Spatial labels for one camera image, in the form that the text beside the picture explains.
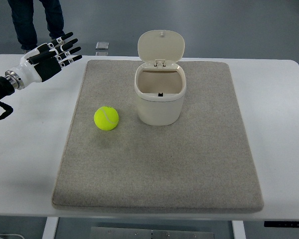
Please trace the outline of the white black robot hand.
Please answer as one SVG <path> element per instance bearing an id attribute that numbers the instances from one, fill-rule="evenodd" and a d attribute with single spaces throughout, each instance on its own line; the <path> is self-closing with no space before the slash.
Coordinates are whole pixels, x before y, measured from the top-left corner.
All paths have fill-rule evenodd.
<path id="1" fill-rule="evenodd" d="M 82 55 L 75 55 L 81 47 L 74 47 L 78 39 L 71 39 L 72 36 L 73 33 L 69 32 L 25 53 L 19 65 L 5 72 L 5 78 L 18 90 L 49 80 L 64 67 L 82 58 Z"/>

